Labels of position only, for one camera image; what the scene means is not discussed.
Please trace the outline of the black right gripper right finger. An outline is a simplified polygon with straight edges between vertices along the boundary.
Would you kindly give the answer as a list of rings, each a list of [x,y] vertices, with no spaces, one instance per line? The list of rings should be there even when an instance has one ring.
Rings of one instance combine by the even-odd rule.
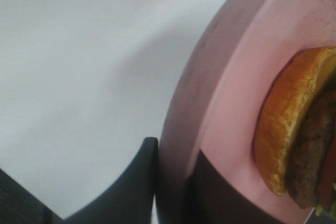
[[[184,223],[284,223],[239,193],[202,151],[188,178],[183,199]]]

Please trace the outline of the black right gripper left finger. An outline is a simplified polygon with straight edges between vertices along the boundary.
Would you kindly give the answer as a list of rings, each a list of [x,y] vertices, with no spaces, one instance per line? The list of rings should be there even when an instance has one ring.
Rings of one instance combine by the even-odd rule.
[[[157,174],[158,140],[146,137],[120,177],[63,223],[151,223]]]

